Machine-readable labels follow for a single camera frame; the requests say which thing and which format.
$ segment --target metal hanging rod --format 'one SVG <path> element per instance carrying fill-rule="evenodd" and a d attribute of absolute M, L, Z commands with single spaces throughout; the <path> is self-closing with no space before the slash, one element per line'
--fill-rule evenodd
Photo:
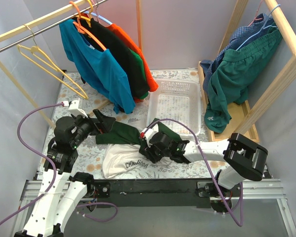
<path fill-rule="evenodd" d="M 96 3 L 96 4 L 94 4 L 93 6 L 96 7 L 96 6 L 102 4 L 102 3 L 106 2 L 106 1 L 108 1 L 108 0 L 102 0 L 102 1 L 100 1 L 100 2 L 98 2 L 98 3 Z M 87 8 L 85 8 L 85 9 L 83 9 L 83 10 L 81 10 L 80 12 L 85 12 L 85 11 L 88 11 L 89 9 L 91 9 L 90 6 L 87 7 Z M 43 29 L 41 29 L 41 30 L 39 30 L 39 31 L 36 31 L 36 32 L 34 32 L 33 34 L 24 37 L 23 39 L 20 39 L 20 40 L 14 42 L 14 43 L 12 43 L 12 44 L 9 44 L 8 46 L 1 48 L 1 49 L 0 49 L 0 53 L 3 52 L 3 51 L 6 51 L 6 50 L 9 49 L 9 48 L 12 48 L 13 46 L 16 46 L 16 45 L 22 43 L 22 42 L 24 42 L 24 41 L 26 41 L 26 40 L 28 40 L 28 39 L 30 39 L 30 38 L 33 38 L 33 37 L 35 37 L 35 36 L 37 36 L 37 35 L 39 35 L 39 34 L 45 32 L 45 31 L 48 31 L 49 29 L 51 29 L 51 28 L 53 28 L 53 27 L 55 27 L 55 26 L 58 26 L 59 24 L 63 23 L 64 21 L 67 21 L 67 20 L 69 20 L 69 19 L 71 19 L 71 18 L 73 18 L 73 17 L 75 17 L 75 16 L 78 16 L 78 14 L 79 14 L 79 13 L 77 12 L 77 13 L 75 13 L 75 14 L 73 14 L 73 15 L 71 15 L 71 16 L 68 16 L 68 17 L 66 17 L 66 18 L 64 18 L 64 19 L 62 19 L 62 20 L 60 20 L 60 21 L 57 21 L 57 22 L 55 22 L 54 24 L 51 24 L 51 25 L 49 25 L 49 26 L 47 26 L 47 27 L 45 27 L 45 28 L 43 28 Z"/>

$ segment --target white wall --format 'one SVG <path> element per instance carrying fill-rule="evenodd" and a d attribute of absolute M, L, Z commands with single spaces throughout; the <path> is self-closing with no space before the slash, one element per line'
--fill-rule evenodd
<path fill-rule="evenodd" d="M 0 34 L 25 24 L 32 17 L 22 0 L 0 1 Z M 10 42 L 28 35 L 22 34 Z M 42 37 L 36 37 L 39 46 L 52 56 Z M 29 40 L 23 45 L 32 46 Z M 39 105 L 53 104 L 59 83 L 21 56 L 14 47 L 0 54 L 0 60 L 12 72 Z M 0 70 L 0 221 L 18 209 L 26 179 L 32 180 L 40 157 L 19 142 L 16 129 L 21 118 L 33 109 L 14 84 Z M 24 140 L 41 151 L 47 132 L 47 123 L 40 115 L 33 115 L 22 128 Z M 10 236 L 13 220 L 0 227 L 0 237 Z"/>
<path fill-rule="evenodd" d="M 24 2 L 34 18 L 68 4 L 68 0 Z M 142 0 L 143 52 L 150 68 L 196 67 L 201 59 L 213 59 L 235 3 L 236 0 Z M 100 5 L 98 11 L 138 42 L 135 0 L 109 0 Z M 74 64 L 66 58 L 59 28 L 55 27 L 43 36 L 58 65 L 76 71 Z"/>
<path fill-rule="evenodd" d="M 296 0 L 278 0 L 283 13 L 296 33 Z M 248 24 L 259 4 L 251 0 L 243 24 Z M 249 103 L 252 106 L 273 81 L 291 57 L 284 43 L 280 44 L 270 64 L 250 88 Z M 267 164 L 275 178 L 282 180 L 288 204 L 296 225 L 296 79 L 256 123 L 261 144 L 269 155 Z"/>
<path fill-rule="evenodd" d="M 236 0 L 143 0 L 143 49 L 153 69 L 214 59 Z"/>

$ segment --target white plastic basket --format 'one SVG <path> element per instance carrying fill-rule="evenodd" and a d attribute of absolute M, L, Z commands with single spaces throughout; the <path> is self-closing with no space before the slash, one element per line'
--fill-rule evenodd
<path fill-rule="evenodd" d="M 157 91 L 151 93 L 147 126 L 158 119 L 175 119 L 187 125 L 196 135 L 201 131 L 201 93 L 199 84 L 176 79 L 156 79 Z M 181 137 L 192 138 L 191 133 L 172 121 L 163 121 Z"/>

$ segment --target wooden shelf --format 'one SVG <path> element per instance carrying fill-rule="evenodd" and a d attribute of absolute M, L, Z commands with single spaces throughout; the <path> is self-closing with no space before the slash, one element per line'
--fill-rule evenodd
<path fill-rule="evenodd" d="M 197 70 L 198 70 L 198 76 L 199 76 L 199 83 L 201 86 L 203 108 L 206 109 L 207 104 L 208 104 L 208 97 L 205 94 L 205 92 L 203 90 L 203 86 L 202 86 L 205 78 L 204 78 L 203 69 L 200 66 L 200 62 L 198 62 Z M 235 129 L 238 127 L 238 125 L 245 118 L 245 116 L 249 113 L 250 106 L 249 106 L 248 101 L 245 101 L 242 105 L 237 105 L 235 103 L 231 103 L 228 105 L 228 111 L 229 111 L 232 119 L 230 120 L 229 124 L 227 125 L 227 127 L 223 131 L 223 133 L 218 134 L 218 133 L 211 131 L 209 128 L 207 128 L 207 134 L 208 134 L 209 141 L 217 142 L 217 141 L 221 141 L 226 138 L 229 138 L 230 135 L 235 131 Z M 251 140 L 253 140 L 254 142 L 257 142 L 257 143 L 259 142 L 259 136 L 258 136 L 258 132 L 257 132 L 255 125 L 253 125 L 249 129 L 249 131 L 247 131 L 244 135 L 246 137 L 250 138 Z"/>

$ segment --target floral tablecloth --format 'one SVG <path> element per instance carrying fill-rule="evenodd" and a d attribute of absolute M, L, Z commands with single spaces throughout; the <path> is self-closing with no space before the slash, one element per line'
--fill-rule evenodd
<path fill-rule="evenodd" d="M 80 75 L 78 73 L 68 74 L 72 79 L 74 79 L 87 93 L 89 100 L 86 101 L 84 110 L 89 113 L 93 109 L 99 107 L 105 97 L 96 90 L 91 88 L 88 84 L 83 84 L 80 80 Z M 195 70 L 177 70 L 177 71 L 152 71 L 152 75 L 155 79 L 183 79 L 183 80 L 192 80 L 199 83 L 199 78 L 197 71 Z M 68 88 L 62 86 L 58 102 L 61 101 L 71 101 L 76 99 L 77 96 L 74 92 Z M 101 112 L 107 116 L 116 117 L 116 120 L 123 123 L 129 123 L 133 121 L 138 121 L 141 119 L 147 119 L 149 105 L 149 96 L 141 103 L 138 103 L 132 114 L 119 113 L 116 114 L 113 111 L 113 104 L 105 106 Z M 62 116 L 69 116 L 67 108 L 57 107 L 53 116 L 53 120 L 61 118 Z M 204 108 L 202 108 L 202 118 L 204 117 Z M 45 146 L 43 149 L 44 154 L 47 153 L 47 144 L 50 139 L 53 137 L 53 129 L 48 131 L 48 135 L 45 140 Z M 202 121 L 201 133 L 198 135 L 200 141 L 208 141 L 206 127 L 204 121 Z M 102 172 L 102 163 L 105 157 L 107 145 L 96 145 L 94 137 L 88 137 L 77 149 L 79 157 L 74 164 L 72 175 L 76 172 L 88 172 L 93 174 L 96 179 L 104 179 Z M 42 179 L 43 171 L 42 159 L 38 167 L 38 176 L 37 179 Z M 210 166 L 214 173 L 219 169 L 224 169 L 226 163 L 222 161 L 211 161 Z M 149 178 L 209 178 L 210 174 L 207 170 L 207 167 L 203 161 L 198 161 L 190 164 L 178 164 L 174 161 L 171 162 L 168 166 L 159 166 L 157 164 L 151 163 L 148 167 L 138 167 L 129 172 L 119 174 L 114 177 L 114 179 L 149 179 Z"/>

